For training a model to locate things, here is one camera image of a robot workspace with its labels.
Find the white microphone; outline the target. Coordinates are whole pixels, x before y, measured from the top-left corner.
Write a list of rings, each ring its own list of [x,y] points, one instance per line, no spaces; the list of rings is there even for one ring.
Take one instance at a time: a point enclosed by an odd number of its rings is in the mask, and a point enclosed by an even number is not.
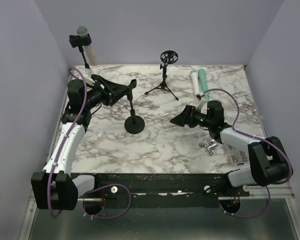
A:
[[[197,96],[200,94],[198,72],[196,70],[192,70],[190,72],[190,78],[192,80],[193,94]]]

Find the mint green microphone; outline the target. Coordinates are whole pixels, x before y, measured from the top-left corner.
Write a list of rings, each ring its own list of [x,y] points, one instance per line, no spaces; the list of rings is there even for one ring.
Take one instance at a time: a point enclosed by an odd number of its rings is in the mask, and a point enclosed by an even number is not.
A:
[[[200,68],[198,70],[198,78],[201,84],[201,89],[205,93],[208,90],[208,84],[207,84],[206,72],[203,68]]]

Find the black tripod shock mount stand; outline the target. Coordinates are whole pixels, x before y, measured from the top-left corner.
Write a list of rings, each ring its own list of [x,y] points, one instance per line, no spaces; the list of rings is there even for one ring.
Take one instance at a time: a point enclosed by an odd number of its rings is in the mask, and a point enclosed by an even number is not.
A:
[[[179,59],[179,55],[173,50],[166,50],[161,53],[160,60],[162,64],[160,64],[159,69],[162,70],[162,82],[158,86],[154,87],[153,89],[146,91],[144,93],[145,95],[148,95],[154,90],[163,90],[171,93],[177,101],[179,100],[179,98],[172,92],[172,90],[170,90],[170,88],[167,85],[167,78],[168,78],[167,67],[168,65],[172,65],[176,63],[178,59]]]

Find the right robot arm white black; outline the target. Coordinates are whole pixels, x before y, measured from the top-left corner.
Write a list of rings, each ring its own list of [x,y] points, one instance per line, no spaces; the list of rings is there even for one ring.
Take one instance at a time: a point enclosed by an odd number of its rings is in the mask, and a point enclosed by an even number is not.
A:
[[[196,126],[208,129],[210,137],[219,144],[234,147],[248,155],[249,167],[240,168],[227,174],[220,183],[220,191],[231,196],[238,187],[244,185],[268,185],[287,180],[292,174],[292,167],[285,159],[285,151],[279,138],[248,136],[234,130],[225,122],[224,108],[221,102],[211,100],[207,103],[206,114],[195,106],[186,105],[184,110],[170,120],[179,127]]]

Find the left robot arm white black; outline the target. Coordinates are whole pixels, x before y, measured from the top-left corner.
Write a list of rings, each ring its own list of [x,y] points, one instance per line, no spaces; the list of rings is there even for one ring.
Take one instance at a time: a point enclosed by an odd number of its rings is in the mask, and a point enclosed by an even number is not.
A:
[[[92,79],[95,83],[91,90],[81,79],[67,84],[68,105],[61,117],[59,140],[43,170],[31,177],[34,198],[41,210],[72,211],[80,196],[94,198],[100,194],[101,185],[93,176],[71,177],[73,161],[90,124],[91,110],[98,104],[113,106],[124,96],[130,98],[137,81],[133,79],[124,85],[96,74]]]

